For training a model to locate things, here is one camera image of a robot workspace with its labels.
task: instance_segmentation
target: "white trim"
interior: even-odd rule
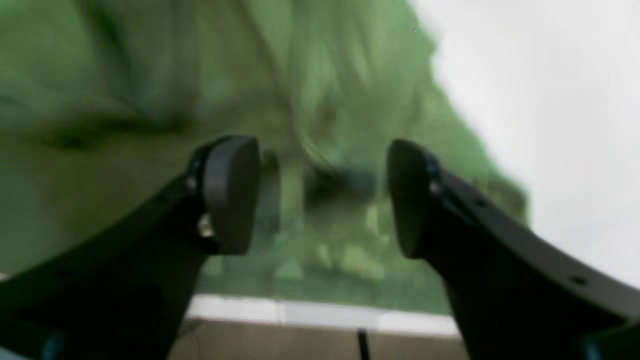
[[[186,317],[280,325],[330,326],[345,329],[365,327],[382,332],[460,336],[451,316],[386,311],[360,306],[204,294],[193,297]]]

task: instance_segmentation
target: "screw hole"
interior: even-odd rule
[[[436,183],[435,181],[432,181],[429,184],[429,191],[431,191],[431,193],[433,194],[437,194],[438,192],[440,192],[440,184]]]
[[[580,286],[586,286],[589,283],[587,279],[581,276],[576,276],[576,275],[571,276],[571,281],[573,281],[574,284],[580,285]]]
[[[198,233],[203,238],[212,238],[214,236],[213,225],[209,214],[204,213],[198,221]]]

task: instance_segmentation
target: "green cloth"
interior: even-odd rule
[[[0,31],[0,272],[117,221],[227,134],[278,166],[265,156],[251,254],[212,258],[200,291],[446,313],[395,241],[394,138],[526,221],[403,0],[3,1]]]

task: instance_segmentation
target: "white wall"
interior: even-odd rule
[[[640,4],[410,1],[452,102],[529,188],[534,230],[640,287]]]

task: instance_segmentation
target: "black cable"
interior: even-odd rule
[[[360,346],[360,360],[369,360],[369,341],[367,329],[358,329],[358,345]]]

